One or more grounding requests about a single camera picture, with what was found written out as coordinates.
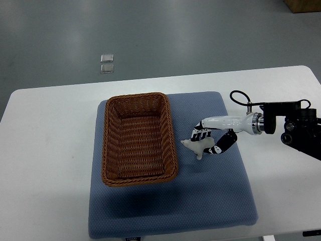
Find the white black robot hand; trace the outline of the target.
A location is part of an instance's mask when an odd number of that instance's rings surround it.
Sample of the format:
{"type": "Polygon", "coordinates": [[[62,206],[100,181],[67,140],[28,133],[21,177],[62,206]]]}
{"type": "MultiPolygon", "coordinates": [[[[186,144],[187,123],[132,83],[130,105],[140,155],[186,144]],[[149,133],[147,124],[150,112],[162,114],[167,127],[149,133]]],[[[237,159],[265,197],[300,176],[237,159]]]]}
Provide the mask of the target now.
{"type": "Polygon", "coordinates": [[[209,154],[221,154],[228,150],[236,141],[237,133],[247,132],[256,135],[256,124],[253,120],[254,113],[242,116],[213,116],[201,120],[193,129],[192,142],[199,142],[211,135],[212,130],[226,130],[227,132],[210,148],[204,152],[209,154]]]}

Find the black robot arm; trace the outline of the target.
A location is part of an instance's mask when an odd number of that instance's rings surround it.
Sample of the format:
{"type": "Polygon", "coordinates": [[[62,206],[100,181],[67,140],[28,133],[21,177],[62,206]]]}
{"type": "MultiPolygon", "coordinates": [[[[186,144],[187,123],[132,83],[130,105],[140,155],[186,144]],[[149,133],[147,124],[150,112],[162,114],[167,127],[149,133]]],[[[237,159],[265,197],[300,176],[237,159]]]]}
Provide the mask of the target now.
{"type": "Polygon", "coordinates": [[[257,102],[252,103],[249,96],[233,90],[230,99],[247,107],[250,114],[253,106],[259,106],[263,113],[254,113],[250,126],[259,134],[273,134],[276,130],[276,118],[284,117],[284,133],[280,139],[283,144],[320,160],[320,118],[316,109],[311,108],[307,99],[288,102],[257,102]]]}

